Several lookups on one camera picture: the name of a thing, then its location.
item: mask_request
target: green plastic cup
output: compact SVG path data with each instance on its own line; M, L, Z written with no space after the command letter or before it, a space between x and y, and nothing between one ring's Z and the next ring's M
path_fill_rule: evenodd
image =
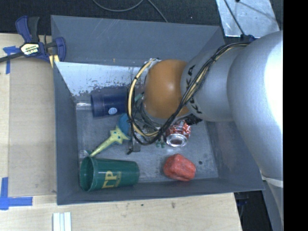
M86 157L80 167L80 186L87 192L130 186L138 182L139 174L135 162Z

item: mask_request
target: clamp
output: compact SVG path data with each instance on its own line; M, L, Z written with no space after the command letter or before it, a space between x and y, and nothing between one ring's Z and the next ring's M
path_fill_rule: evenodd
M26 15L20 17L15 22L16 29L19 35L24 39L24 44L19 47L20 52L11 54L0 58L0 63L9 61L11 59L24 56L24 57L35 57L51 63L53 66L53 60L62 62L65 59L66 47L63 37L58 37L55 42L42 43L39 41L37 34L39 17L28 17ZM57 47L58 52L55 55L48 53L48 48Z

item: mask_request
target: crushed soda can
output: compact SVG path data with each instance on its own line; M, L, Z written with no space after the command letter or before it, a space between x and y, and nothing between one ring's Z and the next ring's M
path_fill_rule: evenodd
M172 147L183 147L187 144L191 126L185 120L177 121L166 130L166 143Z

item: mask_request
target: red object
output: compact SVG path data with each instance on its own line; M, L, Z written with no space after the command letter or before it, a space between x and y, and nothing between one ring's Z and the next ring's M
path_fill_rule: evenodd
M163 170L169 178L189 181L194 178L196 166L181 154L174 154L168 157Z
M166 137L175 133L182 134L188 139L191 133L191 126L189 126L185 120L178 121L166 130Z

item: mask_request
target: cable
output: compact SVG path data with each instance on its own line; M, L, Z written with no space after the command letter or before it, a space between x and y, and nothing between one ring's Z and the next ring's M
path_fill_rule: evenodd
M229 10L229 12L230 12L230 14L232 15L233 19L235 20L235 23L237 24L238 28L240 29L240 31L242 32L242 34L246 35L246 34L244 33L243 29L241 28L240 24L239 24L238 21L236 20L234 14L232 13L231 8L230 8L229 4L227 3L227 0L224 0L224 1L225 1L225 4L226 4L226 6L227 6L227 8L228 8L228 10Z
M196 94L196 92L200 89L200 87L202 86L202 84L205 81L206 75L207 75L210 67L212 66L212 64L215 63L224 53L226 53L230 49L235 48L235 47L244 47L244 46L247 46L249 43L250 42L232 43L232 44L224 45L224 46L218 48L216 53L212 57L210 57L209 60L205 64L203 64L203 66L198 71L197 75L194 77L194 79L192 80L190 85L187 87L187 89L186 89L186 91L185 91L176 111L168 118L168 120L165 122L165 124L160 129L157 129L156 131L151 132L151 133L144 133L142 131L142 129L138 126L138 124L135 122L135 117L132 115L132 110L133 110L133 106L134 106L133 100L134 100L135 85L136 85L137 81L139 80L141 74L148 67L150 67L151 63L153 63L153 61L155 61L155 60L150 59L145 65L143 65L141 67L141 69L139 70L139 72L137 73L134 80L132 81L132 83L129 87L129 90L128 90L128 118L129 118L129 122L131 124L132 134L133 134L134 138L136 139L136 141L138 141L141 145L149 145L149 144L154 143L157 139L160 139L164 135L165 131L174 122L174 120L176 119L176 117L180 113L180 111L189 102L189 100L194 96L194 94ZM143 142L139 138L137 138L135 132L140 134L143 137L143 139L145 140L145 142Z
M136 5L128 8L128 9L123 9L123 10L114 10L114 9L109 9L109 8L106 8L102 5L100 5L96 0L92 0L97 6L99 6L100 8L104 9L104 10L107 10L107 11L111 11L111 12L127 12L127 11L130 11L130 10L133 10L135 9L136 7L138 7L144 0L140 0ZM156 11L162 16L162 18L164 19L165 22L168 22L168 20L164 17L163 13L152 3L151 0L147 0L155 9Z

